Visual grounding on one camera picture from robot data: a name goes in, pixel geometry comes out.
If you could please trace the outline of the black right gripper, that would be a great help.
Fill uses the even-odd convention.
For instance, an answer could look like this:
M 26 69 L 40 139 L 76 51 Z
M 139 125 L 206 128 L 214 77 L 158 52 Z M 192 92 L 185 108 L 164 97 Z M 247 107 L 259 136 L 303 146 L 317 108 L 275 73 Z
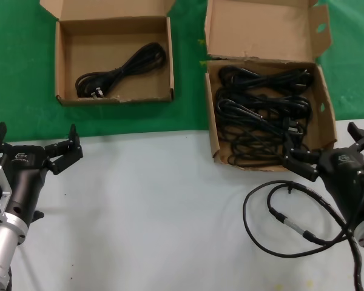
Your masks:
M 364 129 L 349 122 L 348 133 L 354 140 L 349 148 L 319 151 L 296 149 L 291 141 L 283 144 L 283 167 L 309 180 L 320 176 L 333 197 L 348 229 L 355 231 L 364 221 Z

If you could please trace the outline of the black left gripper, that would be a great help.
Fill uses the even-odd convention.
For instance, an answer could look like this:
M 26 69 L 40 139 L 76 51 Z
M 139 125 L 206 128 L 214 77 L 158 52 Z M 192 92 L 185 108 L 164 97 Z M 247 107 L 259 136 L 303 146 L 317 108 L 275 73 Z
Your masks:
M 83 158 L 83 150 L 75 124 L 70 126 L 67 140 L 44 148 L 37 145 L 4 144 L 6 134 L 7 126 L 5 122 L 0 122 L 0 152 L 3 148 L 3 153 L 10 160 L 12 190 L 5 211 L 29 226 L 33 221 L 48 169 L 54 175 L 59 175 Z

